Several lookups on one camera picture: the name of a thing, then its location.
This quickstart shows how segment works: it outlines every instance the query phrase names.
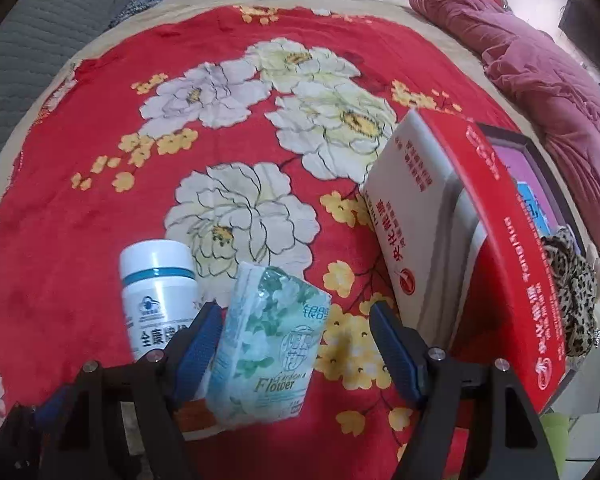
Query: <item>red box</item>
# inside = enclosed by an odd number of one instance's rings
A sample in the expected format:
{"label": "red box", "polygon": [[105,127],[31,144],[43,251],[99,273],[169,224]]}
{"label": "red box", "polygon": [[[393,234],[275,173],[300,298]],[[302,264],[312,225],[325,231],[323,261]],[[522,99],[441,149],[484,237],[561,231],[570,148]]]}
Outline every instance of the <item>red box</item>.
{"label": "red box", "polygon": [[564,374],[540,238],[475,123],[410,111],[363,187],[402,322],[468,362],[504,357],[537,410]]}

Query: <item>screw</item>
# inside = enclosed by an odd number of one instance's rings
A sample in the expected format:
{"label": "screw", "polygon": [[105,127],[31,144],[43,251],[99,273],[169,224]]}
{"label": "screw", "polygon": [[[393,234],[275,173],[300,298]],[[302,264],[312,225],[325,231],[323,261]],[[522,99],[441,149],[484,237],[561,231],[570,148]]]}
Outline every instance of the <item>screw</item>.
{"label": "screw", "polygon": [[87,372],[88,374],[96,371],[97,369],[98,369],[97,361],[87,361],[87,362],[85,362],[85,364],[82,365],[82,371]]}
{"label": "screw", "polygon": [[446,357],[446,352],[442,348],[438,348],[436,346],[429,348],[429,352],[427,353],[434,361],[442,361]]}
{"label": "screw", "polygon": [[509,364],[509,361],[507,361],[506,359],[503,359],[502,357],[498,357],[494,361],[493,364],[501,372],[506,372],[507,370],[509,370],[509,368],[511,368],[511,365]]}
{"label": "screw", "polygon": [[155,350],[151,350],[146,355],[146,360],[149,361],[150,363],[158,363],[158,362],[162,361],[163,357],[164,357],[164,352],[162,350],[160,350],[159,348],[157,348]]}

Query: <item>pink blanket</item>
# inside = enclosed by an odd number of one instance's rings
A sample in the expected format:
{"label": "pink blanket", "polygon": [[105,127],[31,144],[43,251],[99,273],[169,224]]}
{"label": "pink blanket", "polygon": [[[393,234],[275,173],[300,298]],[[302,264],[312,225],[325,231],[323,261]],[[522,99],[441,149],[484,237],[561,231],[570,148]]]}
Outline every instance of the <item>pink blanket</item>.
{"label": "pink blanket", "polygon": [[485,74],[538,124],[600,249],[600,88],[549,35],[492,0],[409,0],[482,56]]}

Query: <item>gray quilted mattress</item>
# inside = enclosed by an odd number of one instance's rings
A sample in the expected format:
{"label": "gray quilted mattress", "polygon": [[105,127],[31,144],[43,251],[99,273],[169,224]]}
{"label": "gray quilted mattress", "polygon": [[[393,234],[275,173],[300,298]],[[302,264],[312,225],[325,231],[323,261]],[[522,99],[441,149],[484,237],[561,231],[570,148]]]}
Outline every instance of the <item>gray quilted mattress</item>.
{"label": "gray quilted mattress", "polygon": [[130,0],[19,0],[0,24],[0,150],[65,62]]}

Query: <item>red logo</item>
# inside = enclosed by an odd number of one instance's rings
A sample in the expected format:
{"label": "red logo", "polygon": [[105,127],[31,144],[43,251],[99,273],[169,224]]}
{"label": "red logo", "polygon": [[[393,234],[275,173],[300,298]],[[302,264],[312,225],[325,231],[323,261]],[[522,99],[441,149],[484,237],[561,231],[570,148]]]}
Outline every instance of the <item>red logo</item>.
{"label": "red logo", "polygon": [[400,276],[400,288],[407,295],[410,296],[416,291],[416,279],[409,269],[404,268],[398,274]]}
{"label": "red logo", "polygon": [[466,128],[466,138],[469,139],[469,142],[474,146],[475,153],[477,153],[482,160],[485,161],[487,168],[491,171],[491,174],[496,180],[500,179],[500,172],[498,171],[498,167],[496,165],[496,155],[493,151],[493,148],[487,143],[482,142],[480,136],[475,133],[471,126],[467,126]]}
{"label": "red logo", "polygon": [[552,368],[551,359],[548,357],[545,357],[544,359],[541,357],[538,358],[538,362],[536,363],[536,373],[538,374],[538,388],[541,390],[546,390],[549,385]]}

